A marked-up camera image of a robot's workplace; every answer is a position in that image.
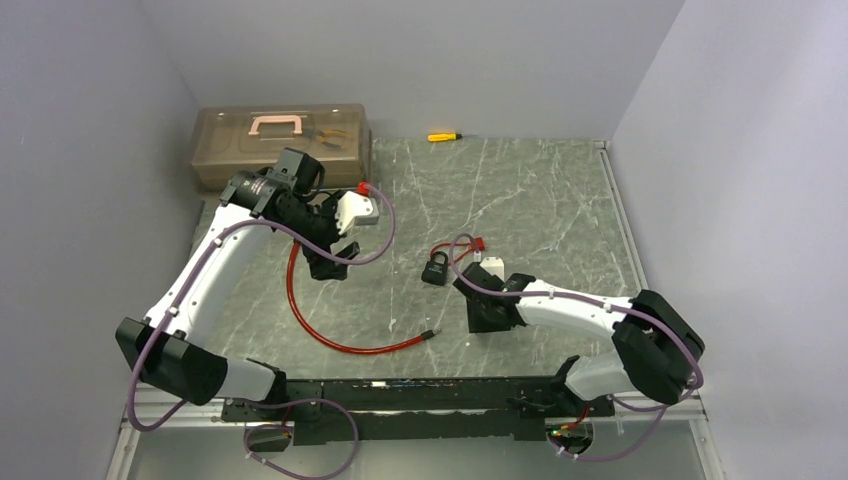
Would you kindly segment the black padlock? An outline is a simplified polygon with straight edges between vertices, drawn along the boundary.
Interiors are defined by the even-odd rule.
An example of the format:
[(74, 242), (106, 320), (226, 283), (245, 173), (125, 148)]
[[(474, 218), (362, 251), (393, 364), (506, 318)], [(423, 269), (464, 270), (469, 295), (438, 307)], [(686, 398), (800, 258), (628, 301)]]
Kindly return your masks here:
[(422, 282), (434, 286), (444, 286), (447, 283), (449, 258), (445, 252), (436, 251), (430, 254), (421, 273)]

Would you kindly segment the yellow handled pliers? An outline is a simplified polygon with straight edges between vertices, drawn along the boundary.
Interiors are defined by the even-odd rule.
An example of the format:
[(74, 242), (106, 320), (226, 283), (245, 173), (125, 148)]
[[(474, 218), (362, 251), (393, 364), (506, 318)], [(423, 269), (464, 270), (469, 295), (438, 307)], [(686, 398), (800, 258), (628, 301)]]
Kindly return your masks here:
[(313, 137), (324, 147), (334, 150), (344, 149), (350, 141), (354, 140), (351, 133), (337, 129), (316, 129), (313, 131)]

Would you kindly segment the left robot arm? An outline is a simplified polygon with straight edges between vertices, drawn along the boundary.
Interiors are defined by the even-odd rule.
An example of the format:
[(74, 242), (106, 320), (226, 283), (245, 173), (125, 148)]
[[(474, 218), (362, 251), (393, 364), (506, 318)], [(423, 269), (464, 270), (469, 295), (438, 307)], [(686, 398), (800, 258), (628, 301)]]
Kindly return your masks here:
[(241, 170), (224, 187), (202, 244), (166, 294), (142, 320), (124, 319), (116, 340), (141, 381), (194, 405), (214, 398), (261, 404), (287, 401), (286, 375), (256, 360), (232, 360), (206, 345), (224, 303), (247, 264), (279, 226), (317, 246), (322, 279), (339, 279), (343, 262), (326, 258), (334, 243), (360, 220), (378, 218), (372, 199), (336, 191), (312, 201), (324, 167), (308, 154), (286, 148), (271, 167)]

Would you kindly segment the yellow handled screwdriver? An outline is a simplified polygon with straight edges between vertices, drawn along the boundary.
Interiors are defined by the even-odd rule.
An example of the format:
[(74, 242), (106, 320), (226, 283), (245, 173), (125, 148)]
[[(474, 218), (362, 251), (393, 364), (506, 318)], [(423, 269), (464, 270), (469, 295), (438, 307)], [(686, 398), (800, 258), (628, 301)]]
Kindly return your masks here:
[(463, 135), (460, 133), (434, 133), (427, 136), (427, 141), (430, 143), (443, 143), (461, 140)]

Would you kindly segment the brown translucent plastic toolbox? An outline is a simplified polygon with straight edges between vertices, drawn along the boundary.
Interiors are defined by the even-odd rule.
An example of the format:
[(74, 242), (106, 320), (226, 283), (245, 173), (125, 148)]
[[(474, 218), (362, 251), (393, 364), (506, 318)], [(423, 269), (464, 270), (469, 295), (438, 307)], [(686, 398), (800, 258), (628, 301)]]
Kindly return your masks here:
[[(299, 115), (303, 134), (293, 135), (290, 125), (266, 125), (259, 136), (248, 135), (256, 116), (281, 114)], [(313, 137), (316, 129), (347, 131), (354, 140), (344, 149), (329, 149)], [(354, 189), (361, 182), (377, 181), (372, 144), (372, 130), (361, 104), (207, 107), (196, 116), (187, 164), (195, 190), (204, 199), (218, 197), (240, 170), (274, 165), (286, 147), (321, 162), (325, 190)]]

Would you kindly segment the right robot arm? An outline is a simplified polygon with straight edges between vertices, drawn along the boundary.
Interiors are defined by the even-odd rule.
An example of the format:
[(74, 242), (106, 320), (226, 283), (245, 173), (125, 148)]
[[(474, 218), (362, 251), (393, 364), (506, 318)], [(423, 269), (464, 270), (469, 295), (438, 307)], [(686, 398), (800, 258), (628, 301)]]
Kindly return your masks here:
[(554, 386), (570, 401), (587, 403), (638, 391), (659, 404), (674, 405), (703, 382), (698, 365), (703, 340), (655, 291), (643, 289), (633, 297), (591, 295), (527, 274), (503, 280), (479, 262), (470, 264), (453, 285), (466, 299), (472, 333), (551, 327), (609, 345), (605, 354), (563, 362)]

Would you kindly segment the red cable lock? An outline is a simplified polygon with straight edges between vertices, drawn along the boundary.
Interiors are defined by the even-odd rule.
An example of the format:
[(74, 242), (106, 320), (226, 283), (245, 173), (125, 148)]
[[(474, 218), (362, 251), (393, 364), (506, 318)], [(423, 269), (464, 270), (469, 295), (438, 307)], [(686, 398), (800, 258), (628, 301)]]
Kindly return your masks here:
[(419, 335), (401, 341), (394, 344), (380, 346), (380, 347), (352, 347), (347, 346), (333, 340), (328, 339), (320, 332), (318, 332), (315, 328), (313, 328), (308, 320), (304, 317), (302, 312), (299, 309), (295, 291), (294, 291), (294, 272), (296, 267), (296, 262), (298, 258), (298, 254), (300, 253), (300, 243), (297, 241), (293, 242), (292, 248), (290, 250), (287, 267), (286, 267), (286, 279), (285, 279), (285, 287), (286, 287), (286, 297), (289, 308), (297, 321), (297, 323), (301, 326), (301, 328), (314, 340), (318, 341), (325, 347), (328, 347), (337, 352), (341, 352), (348, 355), (357, 355), (357, 356), (376, 356), (376, 355), (384, 355), (390, 354), (397, 351), (405, 350), (411, 348), (413, 346), (425, 343), (433, 339), (434, 337), (441, 334), (440, 329), (429, 329), (426, 330)]

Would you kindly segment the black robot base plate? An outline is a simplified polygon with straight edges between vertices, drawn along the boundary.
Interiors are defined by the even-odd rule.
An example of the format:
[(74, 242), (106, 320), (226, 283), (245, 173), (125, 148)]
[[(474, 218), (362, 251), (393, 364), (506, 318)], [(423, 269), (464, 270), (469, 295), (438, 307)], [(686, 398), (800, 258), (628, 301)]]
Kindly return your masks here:
[(293, 426), (297, 446), (350, 439), (419, 440), (510, 437), (543, 441), (548, 430), (575, 420), (614, 415), (605, 397), (589, 404), (566, 399), (548, 376), (291, 380), (293, 407), (262, 412), (242, 401), (224, 405), (227, 423)]

